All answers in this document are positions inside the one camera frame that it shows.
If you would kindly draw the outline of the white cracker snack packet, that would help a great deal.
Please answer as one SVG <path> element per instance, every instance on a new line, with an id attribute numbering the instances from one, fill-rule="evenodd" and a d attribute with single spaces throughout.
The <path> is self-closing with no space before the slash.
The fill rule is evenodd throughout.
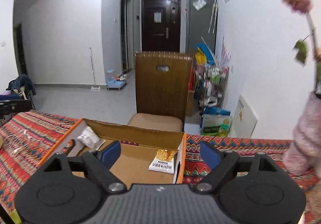
<path id="1" fill-rule="evenodd" d="M 174 174 L 176 150 L 156 149 L 156 155 L 150 163 L 150 171 Z"/>

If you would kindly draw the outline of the patterned red tablecloth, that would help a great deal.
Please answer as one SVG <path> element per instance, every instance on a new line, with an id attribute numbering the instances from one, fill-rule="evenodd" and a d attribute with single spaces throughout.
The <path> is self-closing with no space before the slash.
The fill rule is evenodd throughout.
<path id="1" fill-rule="evenodd" d="M 266 153 L 241 156 L 207 141 L 210 171 L 182 182 L 182 132 L 82 119 L 19 189 L 22 223 L 301 223 L 306 196 Z"/>

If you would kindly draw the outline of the green white bag on floor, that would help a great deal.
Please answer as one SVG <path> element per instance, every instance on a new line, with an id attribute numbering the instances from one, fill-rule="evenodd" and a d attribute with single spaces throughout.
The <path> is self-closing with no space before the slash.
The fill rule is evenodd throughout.
<path id="1" fill-rule="evenodd" d="M 232 121 L 230 111 L 218 107 L 204 107 L 201 112 L 200 132 L 203 136 L 227 137 Z"/>

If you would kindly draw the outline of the red cardboard snack box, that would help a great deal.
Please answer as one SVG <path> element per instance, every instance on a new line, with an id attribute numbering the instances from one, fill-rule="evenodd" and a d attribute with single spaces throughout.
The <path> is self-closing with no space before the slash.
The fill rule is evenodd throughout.
<path id="1" fill-rule="evenodd" d="M 103 140 L 99 150 L 103 150 L 113 141 L 119 141 L 120 157 L 111 167 L 111 172 L 127 188 L 132 184 L 181 184 L 184 175 L 187 135 L 183 132 L 165 132 L 146 130 L 127 125 L 110 124 L 102 121 L 80 119 L 53 145 L 40 160 L 43 165 L 54 153 L 61 152 L 71 140 L 75 147 L 68 156 L 80 156 L 89 150 L 77 137 L 90 126 Z M 174 173 L 151 171 L 148 169 L 154 160 L 157 150 L 174 151 Z"/>

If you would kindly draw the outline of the pink ceramic vase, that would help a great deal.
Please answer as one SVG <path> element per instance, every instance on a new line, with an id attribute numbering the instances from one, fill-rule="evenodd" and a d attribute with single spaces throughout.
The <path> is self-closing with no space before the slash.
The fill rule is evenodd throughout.
<path id="1" fill-rule="evenodd" d="M 293 141 L 283 155 L 283 164 L 295 176 L 313 167 L 320 177 L 320 98 L 314 92 L 293 130 Z"/>

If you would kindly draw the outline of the small blue floor stool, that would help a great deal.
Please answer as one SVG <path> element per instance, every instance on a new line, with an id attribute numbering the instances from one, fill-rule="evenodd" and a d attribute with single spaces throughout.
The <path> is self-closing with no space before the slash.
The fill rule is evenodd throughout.
<path id="1" fill-rule="evenodd" d="M 106 81 L 106 87 L 108 90 L 116 89 L 121 90 L 126 85 L 126 81 L 117 80 L 116 78 L 108 78 Z"/>

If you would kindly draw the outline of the brown wooden chair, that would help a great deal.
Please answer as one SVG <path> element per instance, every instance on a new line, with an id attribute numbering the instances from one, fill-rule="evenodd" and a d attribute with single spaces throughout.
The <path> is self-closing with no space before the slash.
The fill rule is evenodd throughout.
<path id="1" fill-rule="evenodd" d="M 186 118 L 193 57 L 178 52 L 135 55 L 136 113 L 129 126 L 182 132 Z"/>

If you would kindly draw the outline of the grey refrigerator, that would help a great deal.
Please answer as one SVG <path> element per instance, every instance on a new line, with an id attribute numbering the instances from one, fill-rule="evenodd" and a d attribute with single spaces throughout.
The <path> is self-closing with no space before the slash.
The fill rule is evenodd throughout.
<path id="1" fill-rule="evenodd" d="M 187 0 L 186 52 L 195 54 L 199 44 L 215 52 L 218 0 Z"/>

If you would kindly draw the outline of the dark entrance door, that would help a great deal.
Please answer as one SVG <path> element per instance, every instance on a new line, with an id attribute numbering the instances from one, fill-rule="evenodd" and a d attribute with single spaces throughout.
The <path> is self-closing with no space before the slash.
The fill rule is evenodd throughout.
<path id="1" fill-rule="evenodd" d="M 141 50 L 180 51 L 181 0 L 141 0 Z"/>

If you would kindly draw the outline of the white panel against wall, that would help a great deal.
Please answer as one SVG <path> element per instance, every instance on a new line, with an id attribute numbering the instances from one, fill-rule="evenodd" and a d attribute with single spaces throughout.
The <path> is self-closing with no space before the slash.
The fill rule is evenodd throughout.
<path id="1" fill-rule="evenodd" d="M 235 115 L 233 118 L 233 129 L 237 138 L 250 139 L 258 120 L 251 106 L 242 95 L 239 95 Z"/>

